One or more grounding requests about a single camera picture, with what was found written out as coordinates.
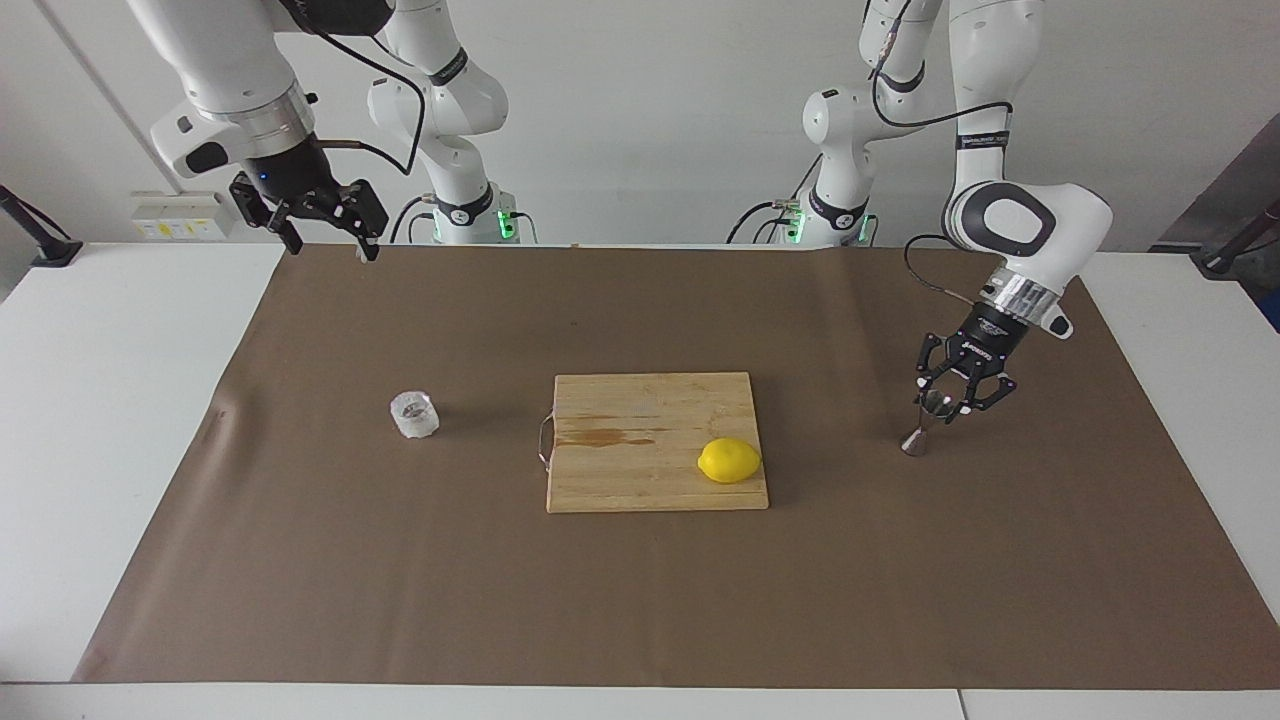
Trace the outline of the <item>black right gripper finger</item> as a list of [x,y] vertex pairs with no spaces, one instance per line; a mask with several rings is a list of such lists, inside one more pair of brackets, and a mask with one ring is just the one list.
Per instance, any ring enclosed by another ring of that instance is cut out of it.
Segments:
[[374,263],[389,222],[372,186],[364,179],[310,192],[310,211],[330,227],[346,232],[357,243],[362,263]]
[[229,193],[246,225],[273,233],[292,256],[301,252],[305,242],[292,223],[288,204],[270,209],[246,172],[236,174]]

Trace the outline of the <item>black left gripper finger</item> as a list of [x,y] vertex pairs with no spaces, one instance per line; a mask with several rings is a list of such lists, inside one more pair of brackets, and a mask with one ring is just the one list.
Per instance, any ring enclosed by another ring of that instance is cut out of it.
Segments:
[[[984,387],[989,387],[991,392],[979,397],[978,392]],[[1014,392],[1016,387],[1018,383],[1005,373],[966,378],[963,396],[957,401],[957,409],[954,410],[954,415],[965,416],[986,411]]]
[[916,388],[919,393],[927,393],[933,384],[948,370],[946,354],[941,363],[934,363],[934,352],[945,348],[945,340],[934,333],[925,333],[920,351],[916,356]]

